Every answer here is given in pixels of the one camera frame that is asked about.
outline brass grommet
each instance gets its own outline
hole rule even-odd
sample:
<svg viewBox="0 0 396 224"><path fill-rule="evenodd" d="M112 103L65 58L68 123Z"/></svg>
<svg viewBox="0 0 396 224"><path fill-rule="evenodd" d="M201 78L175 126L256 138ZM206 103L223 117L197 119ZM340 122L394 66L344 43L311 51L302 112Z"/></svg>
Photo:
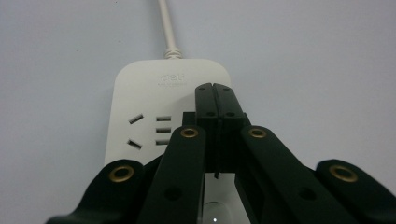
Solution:
<svg viewBox="0 0 396 224"><path fill-rule="evenodd" d="M126 171L126 174L116 175L116 172L122 170ZM130 179L133 175L134 175L134 168L132 168L129 165L122 165L114 168L108 175L108 178L115 183L120 183Z"/></svg>
<svg viewBox="0 0 396 224"><path fill-rule="evenodd" d="M198 135L198 131L196 131L195 129L192 129L192 128L187 128L187 129L181 130L180 134L183 137L192 138L192 137L195 137Z"/></svg>
<svg viewBox="0 0 396 224"><path fill-rule="evenodd" d="M358 181L358 176L355 174L355 172L351 171L349 168L343 165L333 165L329 168L329 171L334 177L342 181L348 183L353 183ZM340 171L347 172L347 175L340 174Z"/></svg>
<svg viewBox="0 0 396 224"><path fill-rule="evenodd" d="M248 131L248 134L250 134L250 136L255 137L255 138L264 138L265 136L267 136L267 133L264 130L261 129L250 129Z"/></svg>

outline gray background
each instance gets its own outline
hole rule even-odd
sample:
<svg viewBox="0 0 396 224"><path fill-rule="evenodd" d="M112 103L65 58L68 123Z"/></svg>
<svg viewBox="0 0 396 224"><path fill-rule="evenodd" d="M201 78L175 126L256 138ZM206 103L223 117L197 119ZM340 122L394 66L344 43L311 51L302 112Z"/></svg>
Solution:
<svg viewBox="0 0 396 224"><path fill-rule="evenodd" d="M170 0L186 58L221 63L305 165L396 193L396 1ZM71 212L103 166L113 83L161 59L157 1L0 1L0 223Z"/></svg>

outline white cable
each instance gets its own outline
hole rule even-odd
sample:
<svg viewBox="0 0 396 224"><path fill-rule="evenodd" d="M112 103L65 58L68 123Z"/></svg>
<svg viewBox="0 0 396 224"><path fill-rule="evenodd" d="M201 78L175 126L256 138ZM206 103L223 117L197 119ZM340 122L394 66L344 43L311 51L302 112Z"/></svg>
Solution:
<svg viewBox="0 0 396 224"><path fill-rule="evenodd" d="M168 6L166 0L158 0L161 10L161 17L163 19L163 33L166 40L165 59L181 59L181 50L176 47L176 41L172 29L172 23L169 16Z"/></svg>

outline white power strip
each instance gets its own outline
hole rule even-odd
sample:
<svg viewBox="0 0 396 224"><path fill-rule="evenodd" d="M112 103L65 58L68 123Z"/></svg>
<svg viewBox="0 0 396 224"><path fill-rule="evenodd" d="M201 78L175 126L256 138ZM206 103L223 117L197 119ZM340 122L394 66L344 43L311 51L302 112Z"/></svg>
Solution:
<svg viewBox="0 0 396 224"><path fill-rule="evenodd" d="M114 85L105 164L147 164L162 155L183 112L195 111L195 88L207 82L231 85L224 67L209 60L140 61L123 68Z"/></svg>

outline socket slot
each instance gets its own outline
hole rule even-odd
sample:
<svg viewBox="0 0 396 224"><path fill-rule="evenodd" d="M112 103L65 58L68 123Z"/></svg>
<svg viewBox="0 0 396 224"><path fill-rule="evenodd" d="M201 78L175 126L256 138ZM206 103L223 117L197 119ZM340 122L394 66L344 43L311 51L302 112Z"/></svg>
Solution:
<svg viewBox="0 0 396 224"><path fill-rule="evenodd" d="M157 121L171 121L170 116L157 117Z"/></svg>
<svg viewBox="0 0 396 224"><path fill-rule="evenodd" d="M138 116L136 116L136 117L130 119L130 120L129 120L129 123L130 123L130 124L136 123L136 122L138 122L139 120L141 120L142 118L143 118L143 114L139 114Z"/></svg>
<svg viewBox="0 0 396 224"><path fill-rule="evenodd" d="M155 133L170 133L172 132L172 128L157 128L155 129Z"/></svg>
<svg viewBox="0 0 396 224"><path fill-rule="evenodd" d="M127 144L131 147L135 147L137 149L140 150L140 148L142 148L142 146L140 144L137 144L136 142L132 141L131 139L128 140Z"/></svg>
<svg viewBox="0 0 396 224"><path fill-rule="evenodd" d="M155 145L157 146L164 146L169 144L169 139L164 140L155 140Z"/></svg>

